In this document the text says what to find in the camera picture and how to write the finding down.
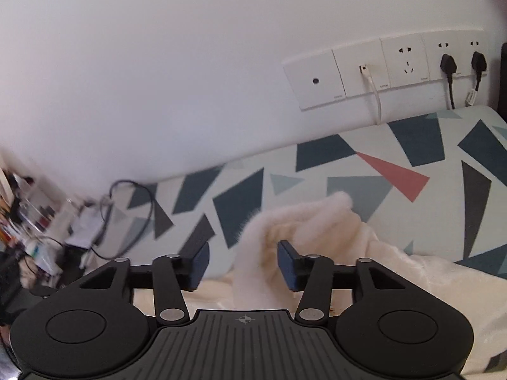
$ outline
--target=bed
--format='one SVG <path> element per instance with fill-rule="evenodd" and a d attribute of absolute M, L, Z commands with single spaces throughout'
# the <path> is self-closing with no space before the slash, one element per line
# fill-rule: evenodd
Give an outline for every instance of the bed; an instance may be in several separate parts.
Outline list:
<path fill-rule="evenodd" d="M 207 277 L 232 265 L 242 226 L 259 210 L 348 192 L 381 241 L 507 279 L 507 124 L 491 108 L 443 110 L 271 150 L 149 184 L 156 198 L 128 254 L 148 264 L 176 253 L 192 231 L 209 237 Z M 120 189 L 100 246 L 128 245 L 150 209 L 142 189 Z"/>

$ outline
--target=black plug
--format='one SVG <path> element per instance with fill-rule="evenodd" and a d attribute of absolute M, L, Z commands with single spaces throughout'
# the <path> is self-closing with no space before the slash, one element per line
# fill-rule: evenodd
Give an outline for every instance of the black plug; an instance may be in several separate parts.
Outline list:
<path fill-rule="evenodd" d="M 477 76 L 477 84 L 476 84 L 476 91 L 478 91 L 478 86 L 481 83 L 482 79 L 482 73 L 486 71 L 488 68 L 488 63 L 486 63 L 486 58 L 484 57 L 484 54 L 479 52 L 474 52 L 472 56 L 472 68 L 476 72 Z"/>
<path fill-rule="evenodd" d="M 452 93 L 452 75 L 458 69 L 456 62 L 452 55 L 444 54 L 442 55 L 442 61 L 440 62 L 440 69 L 447 76 L 447 82 L 449 83 L 449 99 L 451 100 L 451 108 L 454 110 L 454 96 Z"/>

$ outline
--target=cream blanket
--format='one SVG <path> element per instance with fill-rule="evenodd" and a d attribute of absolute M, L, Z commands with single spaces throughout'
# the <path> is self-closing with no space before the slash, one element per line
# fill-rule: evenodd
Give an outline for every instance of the cream blanket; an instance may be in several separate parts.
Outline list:
<path fill-rule="evenodd" d="M 350 197 L 337 193 L 313 203 L 257 214 L 240 237 L 234 274 L 221 281 L 203 281 L 195 292 L 184 293 L 189 311 L 287 308 L 294 313 L 301 293 L 291 293 L 278 270 L 276 244 L 280 240 L 290 241 L 302 255 L 320 254 L 337 264 L 354 265 L 358 258 L 369 257 L 468 318 L 475 336 L 462 372 L 468 380 L 505 380 L 507 281 L 438 257 L 407 256 L 379 241 L 351 208 Z M 134 304 L 153 313 L 150 294 L 138 293 Z M 340 314 L 351 304 L 350 293 L 336 290 L 331 298 L 331 314 Z"/>

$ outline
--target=white tag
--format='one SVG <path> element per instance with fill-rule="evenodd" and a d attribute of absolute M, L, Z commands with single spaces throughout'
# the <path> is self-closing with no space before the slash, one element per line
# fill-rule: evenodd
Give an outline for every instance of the white tag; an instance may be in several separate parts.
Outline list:
<path fill-rule="evenodd" d="M 473 106 L 475 103 L 476 97 L 477 97 L 477 92 L 473 88 L 471 88 L 470 91 L 468 92 L 468 94 L 466 95 L 465 103 L 468 106 Z"/>

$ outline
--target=electrical outlet plate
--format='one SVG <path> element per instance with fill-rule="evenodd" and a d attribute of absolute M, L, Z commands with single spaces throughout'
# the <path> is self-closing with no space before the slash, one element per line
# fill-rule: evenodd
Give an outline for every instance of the electrical outlet plate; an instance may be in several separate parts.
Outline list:
<path fill-rule="evenodd" d="M 370 83 L 359 71 L 362 64 L 368 66 L 377 90 L 386 90 L 390 87 L 380 40 L 334 48 L 333 53 L 347 97 L 373 92 Z"/>
<path fill-rule="evenodd" d="M 460 56 L 460 48 L 458 43 L 457 31 L 433 31 L 423 33 L 422 38 L 426 46 L 426 56 L 428 59 L 429 79 L 441 80 L 447 78 L 444 72 L 440 69 L 442 56 L 444 54 L 452 55 L 458 66 L 458 58 Z M 462 70 L 457 68 L 455 76 L 460 77 Z"/>
<path fill-rule="evenodd" d="M 345 99 L 340 72 L 328 50 L 283 63 L 301 110 Z"/>
<path fill-rule="evenodd" d="M 472 68 L 472 57 L 474 52 L 484 54 L 488 69 L 483 73 L 487 74 L 489 71 L 489 57 L 488 48 L 489 40 L 488 33 L 483 30 L 459 30 L 457 31 L 459 55 L 456 60 L 458 69 L 461 70 L 461 75 L 474 75 L 475 71 Z"/>
<path fill-rule="evenodd" d="M 428 61 L 421 34 L 381 40 L 391 87 L 429 81 Z"/>

